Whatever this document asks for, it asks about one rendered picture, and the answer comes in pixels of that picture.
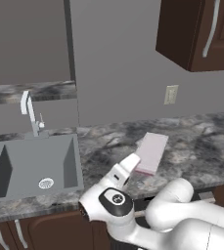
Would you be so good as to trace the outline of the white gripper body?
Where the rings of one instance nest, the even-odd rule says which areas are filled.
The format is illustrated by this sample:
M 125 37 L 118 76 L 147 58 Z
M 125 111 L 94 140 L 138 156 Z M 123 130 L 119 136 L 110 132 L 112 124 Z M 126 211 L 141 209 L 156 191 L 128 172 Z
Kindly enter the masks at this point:
M 140 157 L 135 153 L 131 153 L 126 158 L 124 158 L 120 162 L 120 166 L 122 168 L 122 175 L 124 177 L 129 176 L 136 168 L 136 166 L 139 164 L 139 162 L 140 162 Z

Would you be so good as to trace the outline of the pink ice cube tray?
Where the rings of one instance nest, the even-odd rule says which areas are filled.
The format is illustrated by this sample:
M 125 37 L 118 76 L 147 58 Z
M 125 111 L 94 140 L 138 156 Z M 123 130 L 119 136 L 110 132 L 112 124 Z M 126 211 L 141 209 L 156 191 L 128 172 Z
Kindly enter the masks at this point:
M 140 163 L 135 170 L 153 176 L 157 172 L 167 141 L 168 137 L 165 135 L 147 133 L 136 150 Z

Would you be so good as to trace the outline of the grey kitchen sink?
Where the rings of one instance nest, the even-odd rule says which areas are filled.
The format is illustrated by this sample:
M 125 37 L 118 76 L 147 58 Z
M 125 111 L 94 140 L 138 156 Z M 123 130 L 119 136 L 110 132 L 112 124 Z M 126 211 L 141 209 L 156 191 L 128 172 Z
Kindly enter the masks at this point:
M 0 201 L 82 189 L 76 135 L 0 142 Z

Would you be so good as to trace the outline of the silver sink tap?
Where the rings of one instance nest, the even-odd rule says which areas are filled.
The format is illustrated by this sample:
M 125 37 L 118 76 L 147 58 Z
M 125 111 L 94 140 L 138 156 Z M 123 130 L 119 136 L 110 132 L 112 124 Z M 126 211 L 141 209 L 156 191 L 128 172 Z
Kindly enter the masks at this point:
M 46 139 L 49 137 L 48 132 L 44 130 L 45 122 L 43 121 L 43 118 L 40 118 L 40 120 L 37 120 L 35 117 L 31 95 L 27 90 L 25 90 L 22 93 L 21 112 L 22 112 L 22 115 L 29 116 L 31 128 L 32 128 L 31 132 L 27 132 L 24 134 L 24 138 L 26 140 Z

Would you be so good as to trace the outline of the beige wall socket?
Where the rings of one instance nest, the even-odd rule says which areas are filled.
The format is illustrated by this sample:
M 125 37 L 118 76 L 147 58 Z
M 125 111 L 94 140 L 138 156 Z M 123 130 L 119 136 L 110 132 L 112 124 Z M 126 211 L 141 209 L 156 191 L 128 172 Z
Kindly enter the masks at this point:
M 175 104 L 178 92 L 178 85 L 171 85 L 166 87 L 164 103 Z

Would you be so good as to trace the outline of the dark brown wall cupboard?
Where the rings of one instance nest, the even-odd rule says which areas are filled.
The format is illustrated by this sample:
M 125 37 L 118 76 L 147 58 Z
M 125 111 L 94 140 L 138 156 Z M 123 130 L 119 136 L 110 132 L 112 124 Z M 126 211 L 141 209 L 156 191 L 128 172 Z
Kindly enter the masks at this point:
M 206 58 L 214 0 L 161 0 L 156 51 L 191 72 L 224 70 L 224 0 Z

